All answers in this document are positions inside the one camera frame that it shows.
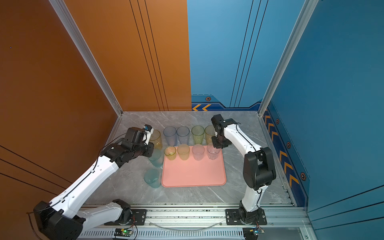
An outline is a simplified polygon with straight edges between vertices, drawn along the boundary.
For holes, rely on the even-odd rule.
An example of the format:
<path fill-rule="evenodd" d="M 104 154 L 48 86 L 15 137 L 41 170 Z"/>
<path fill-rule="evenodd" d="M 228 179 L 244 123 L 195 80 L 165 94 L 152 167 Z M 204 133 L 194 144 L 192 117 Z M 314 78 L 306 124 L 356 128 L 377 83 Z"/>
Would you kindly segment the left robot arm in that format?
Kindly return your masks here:
<path fill-rule="evenodd" d="M 33 211 L 37 228 L 50 240 L 76 240 L 89 229 L 109 222 L 130 225 L 131 206 L 120 199 L 111 203 L 81 210 L 95 190 L 125 163 L 139 157 L 151 157 L 154 143 L 150 141 L 154 129 L 129 128 L 123 138 L 102 148 L 97 160 L 72 185 L 46 203 L 41 201 Z"/>

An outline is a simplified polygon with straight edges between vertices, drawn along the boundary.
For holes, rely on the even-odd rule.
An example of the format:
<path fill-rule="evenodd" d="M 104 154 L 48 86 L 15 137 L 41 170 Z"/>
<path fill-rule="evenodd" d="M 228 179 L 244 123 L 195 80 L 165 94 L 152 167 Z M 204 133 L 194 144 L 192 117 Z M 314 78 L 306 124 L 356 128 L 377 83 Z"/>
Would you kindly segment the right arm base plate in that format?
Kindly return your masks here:
<path fill-rule="evenodd" d="M 267 217 L 265 211 L 259 208 L 253 212 L 246 212 L 243 208 L 226 209 L 227 225 L 267 225 Z"/>

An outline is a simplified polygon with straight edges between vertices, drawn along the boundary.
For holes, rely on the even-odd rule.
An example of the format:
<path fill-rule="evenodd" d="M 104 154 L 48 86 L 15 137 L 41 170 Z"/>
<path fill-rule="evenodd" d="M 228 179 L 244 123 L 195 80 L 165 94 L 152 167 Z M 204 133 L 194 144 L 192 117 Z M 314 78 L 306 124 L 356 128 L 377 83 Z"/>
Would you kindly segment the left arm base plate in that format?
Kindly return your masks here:
<path fill-rule="evenodd" d="M 147 217 L 146 209 L 124 210 L 122 215 L 113 222 L 107 222 L 105 226 L 143 226 Z"/>

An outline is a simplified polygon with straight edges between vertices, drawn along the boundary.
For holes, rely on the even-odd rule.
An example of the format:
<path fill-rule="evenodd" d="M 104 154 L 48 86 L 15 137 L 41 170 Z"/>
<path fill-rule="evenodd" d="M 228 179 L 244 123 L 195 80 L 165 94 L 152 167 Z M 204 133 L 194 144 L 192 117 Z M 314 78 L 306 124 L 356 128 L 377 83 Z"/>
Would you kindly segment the clear round glass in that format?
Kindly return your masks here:
<path fill-rule="evenodd" d="M 221 152 L 221 149 L 215 148 L 212 143 L 207 145 L 207 155 L 209 159 L 211 160 L 217 159 L 220 152 Z"/>

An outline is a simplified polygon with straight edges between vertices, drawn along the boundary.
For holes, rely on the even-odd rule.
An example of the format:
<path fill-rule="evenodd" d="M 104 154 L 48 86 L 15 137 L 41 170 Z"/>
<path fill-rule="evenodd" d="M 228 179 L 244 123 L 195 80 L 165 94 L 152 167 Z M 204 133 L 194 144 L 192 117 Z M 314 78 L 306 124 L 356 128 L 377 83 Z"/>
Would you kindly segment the peach short glass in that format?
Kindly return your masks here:
<path fill-rule="evenodd" d="M 177 152 L 180 159 L 186 161 L 190 156 L 190 147 L 187 144 L 181 144 L 178 146 Z"/>

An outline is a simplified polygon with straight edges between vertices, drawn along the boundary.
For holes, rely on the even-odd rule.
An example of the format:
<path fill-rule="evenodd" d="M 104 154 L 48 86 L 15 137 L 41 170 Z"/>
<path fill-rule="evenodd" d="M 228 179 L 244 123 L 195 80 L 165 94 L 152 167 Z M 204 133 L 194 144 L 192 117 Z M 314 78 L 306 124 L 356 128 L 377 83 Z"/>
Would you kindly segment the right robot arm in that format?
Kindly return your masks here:
<path fill-rule="evenodd" d="M 225 120 L 218 114 L 211 118 L 211 122 L 215 129 L 213 146 L 223 149 L 234 145 L 244 156 L 243 177 L 247 189 L 240 201 L 240 220 L 245 225 L 266 225 L 265 211 L 260 207 L 260 203 L 268 186 L 277 177 L 272 150 L 256 144 L 233 119 Z"/>

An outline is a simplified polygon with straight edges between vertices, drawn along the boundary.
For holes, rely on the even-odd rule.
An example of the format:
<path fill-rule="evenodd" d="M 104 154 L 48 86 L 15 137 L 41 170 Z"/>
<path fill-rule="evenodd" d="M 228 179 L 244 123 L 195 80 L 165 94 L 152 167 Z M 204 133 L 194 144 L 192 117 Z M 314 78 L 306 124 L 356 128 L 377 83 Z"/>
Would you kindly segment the clear short glass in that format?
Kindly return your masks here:
<path fill-rule="evenodd" d="M 200 144 L 196 144 L 192 148 L 193 157 L 196 161 L 201 161 L 205 155 L 205 147 Z"/>

